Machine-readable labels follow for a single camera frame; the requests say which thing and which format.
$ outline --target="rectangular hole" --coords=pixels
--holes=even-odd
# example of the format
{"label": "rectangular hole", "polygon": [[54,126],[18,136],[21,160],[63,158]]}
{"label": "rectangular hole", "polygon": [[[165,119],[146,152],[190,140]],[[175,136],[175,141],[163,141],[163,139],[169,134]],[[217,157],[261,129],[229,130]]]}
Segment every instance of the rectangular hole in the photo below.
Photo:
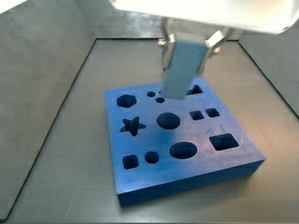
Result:
{"label": "rectangular hole", "polygon": [[210,142],[217,151],[225,151],[227,149],[239,147],[239,143],[230,133],[219,136],[211,136]]}
{"label": "rectangular hole", "polygon": [[202,114],[202,112],[199,110],[193,111],[190,114],[191,114],[191,119],[194,121],[205,119],[205,116],[203,116],[203,114]]}
{"label": "rectangular hole", "polygon": [[123,165],[127,170],[137,168],[139,166],[137,155],[123,157]]}
{"label": "rectangular hole", "polygon": [[209,117],[221,116],[221,112],[215,108],[207,108],[206,113],[207,113]]}

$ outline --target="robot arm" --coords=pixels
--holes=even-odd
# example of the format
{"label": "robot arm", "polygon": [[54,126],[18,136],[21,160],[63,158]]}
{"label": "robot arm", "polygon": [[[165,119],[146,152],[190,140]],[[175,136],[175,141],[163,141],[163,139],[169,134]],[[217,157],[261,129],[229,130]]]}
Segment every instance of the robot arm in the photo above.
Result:
{"label": "robot arm", "polygon": [[167,18],[179,18],[223,28],[206,40],[190,33],[173,30],[169,19],[163,47],[165,98],[183,99],[193,78],[202,74],[207,59],[229,39],[233,29],[278,34],[287,30],[299,18],[298,0],[110,0],[126,11],[137,11]]}

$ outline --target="foam block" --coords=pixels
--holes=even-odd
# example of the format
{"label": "foam block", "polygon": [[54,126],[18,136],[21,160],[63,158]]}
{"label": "foam block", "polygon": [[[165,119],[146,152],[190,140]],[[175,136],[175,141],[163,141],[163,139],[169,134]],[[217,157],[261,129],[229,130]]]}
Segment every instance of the foam block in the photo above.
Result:
{"label": "foam block", "polygon": [[266,160],[202,78],[183,101],[161,88],[106,92],[121,206],[251,175]]}

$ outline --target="gray wall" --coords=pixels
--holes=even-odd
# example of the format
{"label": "gray wall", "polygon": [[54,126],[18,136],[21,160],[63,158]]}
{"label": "gray wall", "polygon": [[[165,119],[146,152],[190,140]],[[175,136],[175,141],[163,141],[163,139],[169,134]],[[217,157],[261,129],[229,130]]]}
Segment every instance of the gray wall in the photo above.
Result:
{"label": "gray wall", "polygon": [[0,15],[0,220],[94,42],[73,0],[30,0]]}
{"label": "gray wall", "polygon": [[[161,38],[162,21],[157,16],[115,10],[109,0],[77,0],[91,28],[99,39]],[[175,20],[179,32],[210,36],[217,26]],[[235,31],[231,39],[239,39],[242,31]]]}
{"label": "gray wall", "polygon": [[299,116],[299,22],[277,36],[246,33],[239,43]]}

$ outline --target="gray tabletop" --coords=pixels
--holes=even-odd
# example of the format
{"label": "gray tabletop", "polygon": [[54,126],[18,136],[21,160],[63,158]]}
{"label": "gray tabletop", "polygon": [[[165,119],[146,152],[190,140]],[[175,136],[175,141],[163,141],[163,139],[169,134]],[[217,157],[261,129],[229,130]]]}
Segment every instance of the gray tabletop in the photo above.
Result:
{"label": "gray tabletop", "polygon": [[8,223],[299,222],[298,118],[237,42],[205,78],[267,161],[249,178],[119,207],[103,92],[159,82],[161,58],[153,40],[98,41]]}

